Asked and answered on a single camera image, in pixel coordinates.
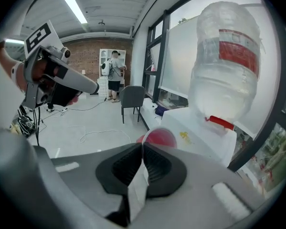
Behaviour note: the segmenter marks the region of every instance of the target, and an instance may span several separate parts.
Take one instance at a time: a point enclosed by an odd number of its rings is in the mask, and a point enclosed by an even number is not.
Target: white cable
[[[124,132],[124,131],[121,131],[121,130],[105,130],[105,131],[98,131],[98,132],[86,132],[86,128],[84,125],[68,125],[67,127],[83,127],[85,129],[85,134],[79,139],[79,142],[80,143],[84,143],[85,140],[86,140],[86,135],[88,134],[92,134],[92,133],[103,133],[103,132],[122,132],[124,133],[128,138],[129,138],[129,142],[131,143],[131,138]]]

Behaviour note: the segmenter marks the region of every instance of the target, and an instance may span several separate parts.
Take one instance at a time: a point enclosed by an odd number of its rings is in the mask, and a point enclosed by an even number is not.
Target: ceiling
[[[81,24],[64,0],[38,0],[27,13],[21,39],[50,20],[58,36],[104,31],[129,33],[148,0],[76,0],[87,24]]]

